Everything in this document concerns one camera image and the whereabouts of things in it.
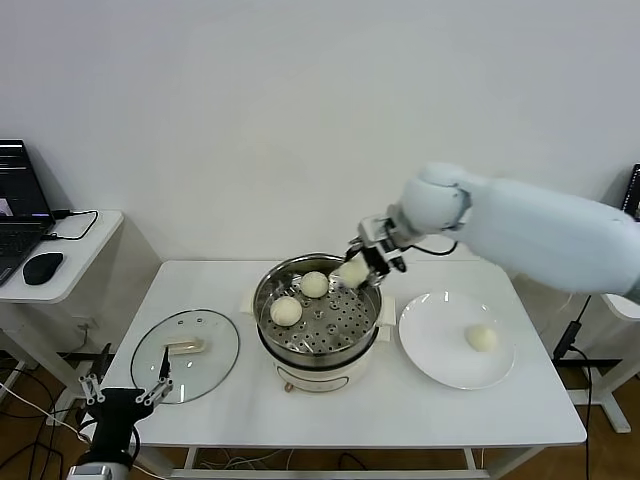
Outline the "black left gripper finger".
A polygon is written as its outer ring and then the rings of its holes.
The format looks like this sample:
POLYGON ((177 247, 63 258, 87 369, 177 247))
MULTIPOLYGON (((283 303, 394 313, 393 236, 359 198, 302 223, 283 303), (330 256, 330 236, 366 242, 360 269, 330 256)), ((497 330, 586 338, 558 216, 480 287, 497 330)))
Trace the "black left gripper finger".
POLYGON ((143 405, 159 405, 172 389, 173 381, 170 378, 169 347, 166 346, 156 384, 151 389, 146 389, 144 393, 140 394, 136 398, 136 402, 143 405))
POLYGON ((85 396, 87 405, 94 405, 105 400, 102 393, 101 382, 109 368, 111 344, 107 343, 97 359, 93 362, 88 373, 79 377, 78 381, 85 396))

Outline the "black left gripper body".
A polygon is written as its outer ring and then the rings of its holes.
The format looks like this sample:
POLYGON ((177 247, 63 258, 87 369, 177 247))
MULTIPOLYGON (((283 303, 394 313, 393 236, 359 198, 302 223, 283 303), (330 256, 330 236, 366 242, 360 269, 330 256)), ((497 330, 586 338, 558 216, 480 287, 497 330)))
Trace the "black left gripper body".
POLYGON ((130 445, 135 424, 150 415, 144 404, 144 389, 107 388, 104 400, 89 407, 89 415, 96 421, 91 449, 124 451, 130 445))

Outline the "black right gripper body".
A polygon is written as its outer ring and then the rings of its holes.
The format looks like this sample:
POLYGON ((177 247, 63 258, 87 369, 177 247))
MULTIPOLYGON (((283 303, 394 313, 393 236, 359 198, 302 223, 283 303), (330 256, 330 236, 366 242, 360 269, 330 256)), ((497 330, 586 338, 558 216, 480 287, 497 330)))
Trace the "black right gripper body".
POLYGON ((363 246, 361 254, 371 275, 384 279, 391 271, 391 259, 394 250, 386 244, 363 246))

